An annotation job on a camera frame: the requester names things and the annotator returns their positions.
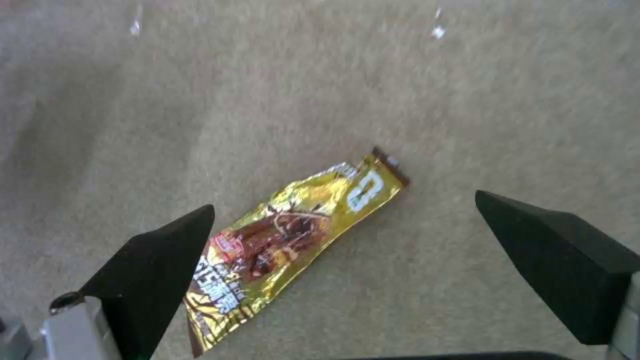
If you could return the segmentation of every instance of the crumpled wrapper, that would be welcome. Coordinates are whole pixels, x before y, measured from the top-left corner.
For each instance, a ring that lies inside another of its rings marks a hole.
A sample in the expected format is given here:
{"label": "crumpled wrapper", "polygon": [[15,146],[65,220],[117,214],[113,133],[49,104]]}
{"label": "crumpled wrapper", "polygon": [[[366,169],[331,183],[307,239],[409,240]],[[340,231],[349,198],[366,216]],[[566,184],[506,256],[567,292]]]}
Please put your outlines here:
{"label": "crumpled wrapper", "polygon": [[214,235],[184,298],[193,355],[254,317],[338,236],[408,184],[397,162],[374,148],[357,167],[341,163],[289,184]]}

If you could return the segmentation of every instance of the snack wrapper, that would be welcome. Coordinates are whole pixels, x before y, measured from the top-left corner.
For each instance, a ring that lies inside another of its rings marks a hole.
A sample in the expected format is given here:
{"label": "snack wrapper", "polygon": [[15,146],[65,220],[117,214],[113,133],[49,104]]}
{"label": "snack wrapper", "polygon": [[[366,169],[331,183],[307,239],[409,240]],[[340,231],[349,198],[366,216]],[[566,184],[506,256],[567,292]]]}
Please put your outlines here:
{"label": "snack wrapper", "polygon": [[409,180],[377,147],[295,181],[209,239],[184,298],[193,355],[254,317],[338,236]]}

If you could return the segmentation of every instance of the white debris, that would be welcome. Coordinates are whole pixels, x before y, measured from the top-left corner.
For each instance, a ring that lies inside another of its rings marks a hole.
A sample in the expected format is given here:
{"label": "white debris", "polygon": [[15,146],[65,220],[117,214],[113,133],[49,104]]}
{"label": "white debris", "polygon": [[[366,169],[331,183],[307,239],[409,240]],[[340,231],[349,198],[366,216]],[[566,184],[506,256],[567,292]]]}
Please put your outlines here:
{"label": "white debris", "polygon": [[438,25],[435,28],[433,28],[433,31],[431,32],[431,36],[437,39],[441,39],[446,32],[447,30],[445,28]]}
{"label": "white debris", "polygon": [[136,10],[133,16],[133,21],[131,23],[131,27],[129,28],[129,32],[131,35],[138,36],[140,35],[140,31],[142,30],[142,16],[143,16],[143,6],[141,2],[136,4]]}

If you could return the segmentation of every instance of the brown wrapper end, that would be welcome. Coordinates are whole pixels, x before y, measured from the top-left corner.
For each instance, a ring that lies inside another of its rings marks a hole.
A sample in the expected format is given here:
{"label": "brown wrapper end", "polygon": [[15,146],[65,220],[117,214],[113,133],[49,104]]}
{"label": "brown wrapper end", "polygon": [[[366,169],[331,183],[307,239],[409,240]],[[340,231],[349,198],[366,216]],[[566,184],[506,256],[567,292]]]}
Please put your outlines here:
{"label": "brown wrapper end", "polygon": [[409,183],[397,161],[375,147],[359,166],[341,163],[295,181],[211,236],[184,297],[194,357],[254,317]]}
{"label": "brown wrapper end", "polygon": [[388,155],[386,152],[382,151],[380,147],[374,146],[371,154],[378,158],[385,166],[393,173],[393,175],[402,183],[404,187],[409,186],[411,184],[411,180],[409,177],[404,175],[400,170],[400,164],[398,161],[392,156]]}

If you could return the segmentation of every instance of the black foam pad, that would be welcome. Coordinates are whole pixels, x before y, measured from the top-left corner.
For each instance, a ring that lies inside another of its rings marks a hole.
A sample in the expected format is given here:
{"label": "black foam pad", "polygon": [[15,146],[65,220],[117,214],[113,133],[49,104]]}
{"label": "black foam pad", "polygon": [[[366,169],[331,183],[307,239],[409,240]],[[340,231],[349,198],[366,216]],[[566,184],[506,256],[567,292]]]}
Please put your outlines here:
{"label": "black foam pad", "polygon": [[488,192],[476,205],[516,269],[583,344],[607,344],[640,257],[571,213]]}
{"label": "black foam pad", "polygon": [[151,358],[187,291],[213,225],[206,205],[131,238],[81,289],[102,300],[122,359]]}

